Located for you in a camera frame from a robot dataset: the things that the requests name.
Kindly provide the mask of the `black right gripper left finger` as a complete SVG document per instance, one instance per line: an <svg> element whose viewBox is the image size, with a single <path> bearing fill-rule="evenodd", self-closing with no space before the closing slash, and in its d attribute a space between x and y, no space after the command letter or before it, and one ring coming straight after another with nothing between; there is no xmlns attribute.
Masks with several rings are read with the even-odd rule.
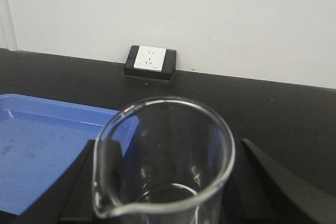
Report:
<svg viewBox="0 0 336 224"><path fill-rule="evenodd" d="M120 223L99 219L92 206L94 140L89 140L75 161L13 223Z"/></svg>

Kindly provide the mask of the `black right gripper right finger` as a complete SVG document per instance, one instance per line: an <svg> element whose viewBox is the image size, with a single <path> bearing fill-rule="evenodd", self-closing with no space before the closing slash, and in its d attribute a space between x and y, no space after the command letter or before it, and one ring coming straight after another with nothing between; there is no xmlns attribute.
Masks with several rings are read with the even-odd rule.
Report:
<svg viewBox="0 0 336 224"><path fill-rule="evenodd" d="M335 197L281 166L250 140L236 140L223 223L335 223Z"/></svg>

